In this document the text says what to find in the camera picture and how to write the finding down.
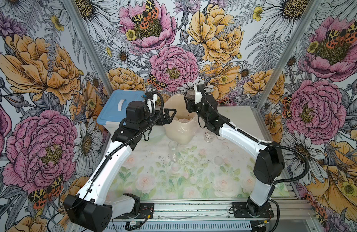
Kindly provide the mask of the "clear jar with rose tea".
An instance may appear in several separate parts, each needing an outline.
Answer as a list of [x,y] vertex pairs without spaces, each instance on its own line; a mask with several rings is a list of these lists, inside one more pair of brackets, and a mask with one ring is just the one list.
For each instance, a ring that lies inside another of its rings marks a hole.
[[204,133],[204,140],[207,142],[207,143],[211,143],[214,141],[216,137],[216,134],[209,131],[209,130],[206,130],[205,133]]

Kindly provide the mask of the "clear jar dried tea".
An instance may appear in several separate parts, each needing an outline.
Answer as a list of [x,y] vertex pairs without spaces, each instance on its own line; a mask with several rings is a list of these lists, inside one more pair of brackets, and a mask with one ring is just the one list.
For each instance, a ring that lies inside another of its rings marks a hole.
[[176,141],[170,141],[168,147],[169,159],[171,160],[171,162],[177,162],[178,143]]

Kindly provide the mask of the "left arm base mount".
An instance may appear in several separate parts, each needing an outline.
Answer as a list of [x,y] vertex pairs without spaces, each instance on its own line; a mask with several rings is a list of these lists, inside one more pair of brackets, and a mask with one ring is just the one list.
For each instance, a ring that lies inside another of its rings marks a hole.
[[154,215],[155,204],[152,202],[141,203],[138,210],[125,214],[127,219],[152,219]]

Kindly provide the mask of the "clear jar lid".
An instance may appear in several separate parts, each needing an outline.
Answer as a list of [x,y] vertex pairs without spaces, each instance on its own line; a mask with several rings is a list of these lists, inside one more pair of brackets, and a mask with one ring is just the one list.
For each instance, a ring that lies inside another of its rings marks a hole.
[[181,170],[181,165],[179,163],[175,162],[171,165],[172,173],[178,173],[180,170]]
[[216,156],[216,157],[214,158],[214,163],[215,163],[217,166],[221,166],[221,165],[224,163],[223,158],[222,158],[222,157],[219,157],[219,156]]

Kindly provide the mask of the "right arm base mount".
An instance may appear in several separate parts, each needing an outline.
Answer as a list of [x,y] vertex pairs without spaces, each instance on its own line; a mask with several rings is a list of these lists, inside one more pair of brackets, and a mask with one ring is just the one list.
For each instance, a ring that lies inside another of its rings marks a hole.
[[257,206],[248,202],[232,202],[232,212],[235,218],[273,218],[274,212],[269,202],[263,206]]

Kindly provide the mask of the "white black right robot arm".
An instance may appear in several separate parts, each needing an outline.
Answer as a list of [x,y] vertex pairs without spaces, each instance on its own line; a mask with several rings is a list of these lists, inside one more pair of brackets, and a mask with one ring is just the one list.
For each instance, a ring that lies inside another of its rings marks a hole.
[[274,183],[285,167],[282,151],[277,147],[279,144],[260,140],[239,129],[218,112],[215,100],[208,95],[188,93],[184,99],[188,112],[195,112],[207,130],[239,146],[255,159],[253,174],[256,181],[244,210],[250,216],[258,217],[266,208]]

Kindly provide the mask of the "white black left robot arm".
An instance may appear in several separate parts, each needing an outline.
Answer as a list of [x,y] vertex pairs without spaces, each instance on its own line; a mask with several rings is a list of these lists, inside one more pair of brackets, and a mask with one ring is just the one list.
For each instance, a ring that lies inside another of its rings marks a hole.
[[140,198],[124,193],[115,202],[106,203],[107,193],[123,163],[129,158],[141,139],[148,140],[146,132],[153,126],[172,123],[176,110],[160,107],[155,110],[153,100],[132,101],[126,108],[126,117],[115,130],[101,163],[86,184],[75,194],[69,194],[63,206],[72,223],[93,232],[102,232],[117,217],[135,218],[140,213]]

